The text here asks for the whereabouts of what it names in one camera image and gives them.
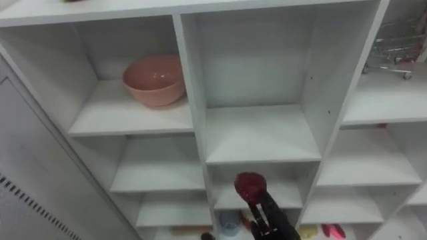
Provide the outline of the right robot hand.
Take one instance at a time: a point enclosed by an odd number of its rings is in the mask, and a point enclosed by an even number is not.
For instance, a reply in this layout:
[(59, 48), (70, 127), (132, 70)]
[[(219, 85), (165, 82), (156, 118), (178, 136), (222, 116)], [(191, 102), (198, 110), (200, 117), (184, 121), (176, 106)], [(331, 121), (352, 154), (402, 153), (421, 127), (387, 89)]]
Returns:
[(267, 191), (263, 191), (249, 207), (254, 217), (250, 231), (255, 240), (301, 240), (287, 215)]

